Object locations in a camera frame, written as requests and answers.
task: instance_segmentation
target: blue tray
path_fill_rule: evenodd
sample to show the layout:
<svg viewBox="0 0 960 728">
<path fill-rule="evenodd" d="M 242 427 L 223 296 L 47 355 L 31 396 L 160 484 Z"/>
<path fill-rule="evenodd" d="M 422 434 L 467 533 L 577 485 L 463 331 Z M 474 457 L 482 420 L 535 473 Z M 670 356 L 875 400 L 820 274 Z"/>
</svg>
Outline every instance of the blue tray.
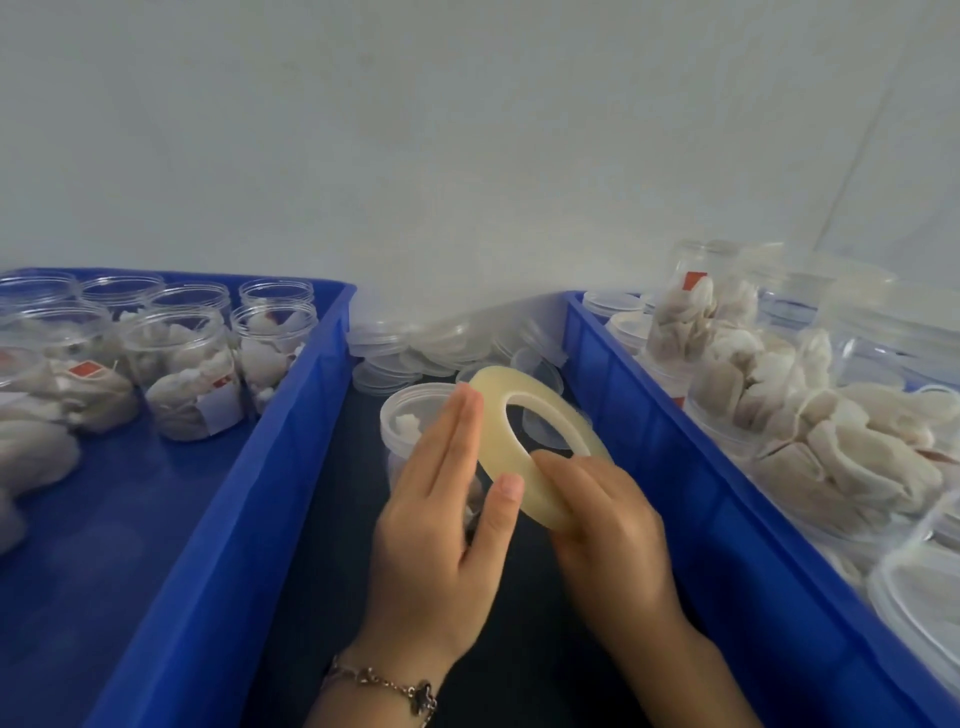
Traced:
<svg viewBox="0 0 960 728">
<path fill-rule="evenodd" d="M 163 276 L 234 297 L 248 279 Z M 314 290 L 320 322 L 256 426 L 172 443 L 144 412 L 18 503 L 30 532 L 0 557 L 0 725 L 236 724 L 350 381 L 356 289 Z"/>
<path fill-rule="evenodd" d="M 960 706 L 581 304 L 564 375 L 660 511 L 674 571 L 764 725 L 960 725 Z"/>
</svg>

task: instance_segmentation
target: red label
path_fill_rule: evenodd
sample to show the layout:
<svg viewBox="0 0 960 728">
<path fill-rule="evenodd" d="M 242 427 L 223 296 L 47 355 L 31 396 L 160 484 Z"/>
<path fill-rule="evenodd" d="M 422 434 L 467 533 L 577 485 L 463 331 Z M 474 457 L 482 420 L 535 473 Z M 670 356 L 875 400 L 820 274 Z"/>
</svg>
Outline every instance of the red label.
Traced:
<svg viewBox="0 0 960 728">
<path fill-rule="evenodd" d="M 74 376 L 79 376 L 81 378 L 87 378 L 88 376 L 93 376 L 102 372 L 106 367 L 97 364 L 95 361 L 82 361 L 75 367 L 70 367 L 70 374 Z"/>
<path fill-rule="evenodd" d="M 705 275 L 706 273 L 700 273 L 699 271 L 688 271 L 684 276 L 684 291 L 692 291 L 697 281 Z"/>
</svg>

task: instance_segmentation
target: bracelet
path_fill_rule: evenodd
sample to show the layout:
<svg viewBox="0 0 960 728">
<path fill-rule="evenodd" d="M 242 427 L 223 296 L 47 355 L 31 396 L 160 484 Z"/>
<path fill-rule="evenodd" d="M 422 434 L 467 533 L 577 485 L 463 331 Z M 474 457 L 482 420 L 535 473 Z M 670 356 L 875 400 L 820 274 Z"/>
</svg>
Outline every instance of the bracelet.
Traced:
<svg viewBox="0 0 960 728">
<path fill-rule="evenodd" d="M 379 688 L 389 688 L 403 695 L 403 697 L 410 701 L 410 712 L 412 715 L 426 715 L 420 728 L 425 728 L 426 724 L 430 722 L 430 718 L 437 712 L 437 698 L 433 695 L 433 687 L 430 685 L 429 680 L 420 680 L 415 688 L 410 686 L 404 687 L 380 677 L 373 672 L 372 667 L 356 669 L 354 667 L 343 666 L 340 664 L 340 655 L 334 655 L 333 660 L 330 661 L 330 669 L 326 672 L 324 681 L 320 684 L 320 691 L 323 692 L 330 683 L 342 677 L 349 678 L 360 686 L 374 685 Z"/>
</svg>

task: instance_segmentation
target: roll of clear tape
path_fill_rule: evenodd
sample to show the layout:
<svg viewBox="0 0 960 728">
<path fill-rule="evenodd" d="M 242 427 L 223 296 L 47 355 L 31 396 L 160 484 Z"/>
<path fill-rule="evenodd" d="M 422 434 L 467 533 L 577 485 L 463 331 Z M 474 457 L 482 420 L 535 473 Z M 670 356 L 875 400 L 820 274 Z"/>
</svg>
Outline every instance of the roll of clear tape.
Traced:
<svg viewBox="0 0 960 728">
<path fill-rule="evenodd" d="M 507 405 L 518 404 L 535 412 L 564 436 L 575 455 L 610 460 L 610 454 L 590 425 L 563 398 L 536 379 L 508 367 L 486 367 L 470 380 L 484 399 L 480 438 L 480 465 L 491 479 L 517 473 L 526 483 L 520 509 L 552 531 L 576 530 L 573 514 L 550 480 L 514 435 L 507 420 Z"/>
</svg>

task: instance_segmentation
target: person's right hand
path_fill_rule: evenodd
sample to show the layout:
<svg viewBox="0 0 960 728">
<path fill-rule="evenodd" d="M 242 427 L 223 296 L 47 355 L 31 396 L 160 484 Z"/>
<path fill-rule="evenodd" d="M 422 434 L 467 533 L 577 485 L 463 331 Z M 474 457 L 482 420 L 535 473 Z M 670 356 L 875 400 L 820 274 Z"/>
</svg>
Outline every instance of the person's right hand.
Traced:
<svg viewBox="0 0 960 728">
<path fill-rule="evenodd" d="M 607 460 L 532 453 L 580 526 L 552 533 L 567 590 L 617 662 L 664 647 L 683 631 L 660 515 L 634 480 Z"/>
</svg>

